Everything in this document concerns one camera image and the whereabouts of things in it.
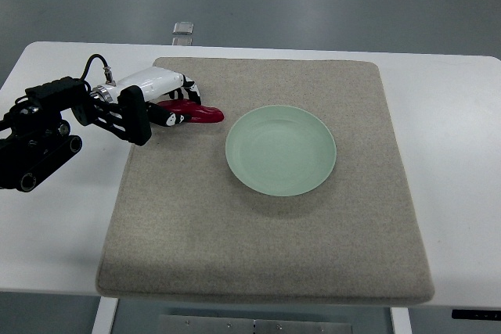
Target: beige felt mat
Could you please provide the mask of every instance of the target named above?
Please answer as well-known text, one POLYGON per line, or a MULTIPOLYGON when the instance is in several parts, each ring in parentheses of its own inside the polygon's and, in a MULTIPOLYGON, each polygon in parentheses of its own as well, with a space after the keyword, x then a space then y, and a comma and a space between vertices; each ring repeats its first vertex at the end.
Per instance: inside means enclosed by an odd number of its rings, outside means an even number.
POLYGON ((97 275, 104 296, 407 305, 434 293, 377 66, 354 61, 160 58, 219 124, 153 125, 132 146, 97 275), (243 185, 225 160, 235 121, 301 107, 337 143, 332 174, 300 196, 243 185))

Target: plate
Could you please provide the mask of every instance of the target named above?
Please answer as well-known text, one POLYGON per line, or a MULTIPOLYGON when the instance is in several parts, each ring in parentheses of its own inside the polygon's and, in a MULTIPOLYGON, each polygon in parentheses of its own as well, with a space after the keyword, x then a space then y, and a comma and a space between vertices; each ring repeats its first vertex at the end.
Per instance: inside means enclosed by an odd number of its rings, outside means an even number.
POLYGON ((265 106, 229 130, 226 160, 235 176, 270 196, 295 196, 322 184, 336 163, 336 143, 316 116, 292 106, 265 106))

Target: cable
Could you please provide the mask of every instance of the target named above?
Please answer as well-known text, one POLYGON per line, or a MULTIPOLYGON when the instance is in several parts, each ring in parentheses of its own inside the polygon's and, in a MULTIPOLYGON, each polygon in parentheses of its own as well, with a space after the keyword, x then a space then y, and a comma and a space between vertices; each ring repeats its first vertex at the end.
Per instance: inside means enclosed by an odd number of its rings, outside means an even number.
POLYGON ((19 104, 22 100, 27 99, 27 98, 28 98, 27 95, 23 95, 22 97, 19 97, 18 99, 16 99, 15 104, 19 104))
POLYGON ((104 59, 104 58, 103 58, 100 54, 94 54, 94 55, 92 55, 90 58, 88 58, 88 60, 87 60, 87 64, 85 64, 84 73, 83 73, 83 74, 81 74, 81 77, 80 77, 80 79, 81 79, 81 80, 85 80, 85 78, 87 77, 87 74, 88 74, 88 69, 91 67, 91 63, 92 63, 92 61, 93 61, 95 58, 99 58, 99 59, 101 59, 101 61, 103 62, 103 65, 104 65, 105 67, 107 67, 107 66, 108 66, 108 63, 106 62, 106 60, 105 60, 105 59, 104 59))
POLYGON ((91 85, 87 81, 84 81, 84 85, 86 92, 90 93, 92 91, 91 85))

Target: gray floor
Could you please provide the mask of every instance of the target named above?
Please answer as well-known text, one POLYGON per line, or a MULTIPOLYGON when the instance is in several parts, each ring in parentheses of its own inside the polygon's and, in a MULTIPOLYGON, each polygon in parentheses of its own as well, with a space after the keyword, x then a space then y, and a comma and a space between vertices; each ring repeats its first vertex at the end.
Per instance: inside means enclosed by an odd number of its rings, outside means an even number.
MULTIPOLYGON (((170 45, 174 23, 183 20, 195 24, 194 45, 501 59, 501 0, 0 0, 0 14, 0 85, 33 41, 170 45)), ((30 332, 25 326, 16 329, 28 322, 38 327, 34 332, 88 332, 97 301, 18 294, 0 298, 2 334, 8 328, 30 332), (81 326, 51 328, 51 314, 81 326)), ((441 317, 450 314, 443 311, 441 317)), ((437 312, 429 311, 430 318, 437 312)), ((426 321, 427 314, 419 311, 413 319, 426 321)))

